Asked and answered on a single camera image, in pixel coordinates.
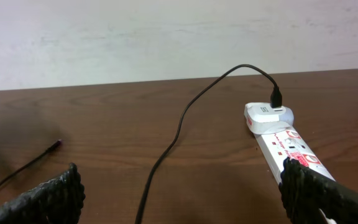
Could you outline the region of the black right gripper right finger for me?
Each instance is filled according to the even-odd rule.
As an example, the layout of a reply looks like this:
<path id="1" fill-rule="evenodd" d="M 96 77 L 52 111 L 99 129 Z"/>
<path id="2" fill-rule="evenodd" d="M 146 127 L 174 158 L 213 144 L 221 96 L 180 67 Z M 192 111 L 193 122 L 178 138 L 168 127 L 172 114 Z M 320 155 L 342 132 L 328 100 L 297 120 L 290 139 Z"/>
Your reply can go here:
<path id="1" fill-rule="evenodd" d="M 286 158 L 278 185 L 292 223 L 358 223 L 358 193 Z"/>

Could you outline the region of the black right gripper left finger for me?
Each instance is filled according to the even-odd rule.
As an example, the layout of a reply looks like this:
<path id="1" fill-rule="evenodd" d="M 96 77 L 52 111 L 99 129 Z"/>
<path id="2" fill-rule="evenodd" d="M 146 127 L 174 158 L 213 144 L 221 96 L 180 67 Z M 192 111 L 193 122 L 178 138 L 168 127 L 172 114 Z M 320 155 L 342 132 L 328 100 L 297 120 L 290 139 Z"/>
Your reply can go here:
<path id="1" fill-rule="evenodd" d="M 77 166 L 0 206 L 0 224 L 77 224 L 85 187 Z"/>

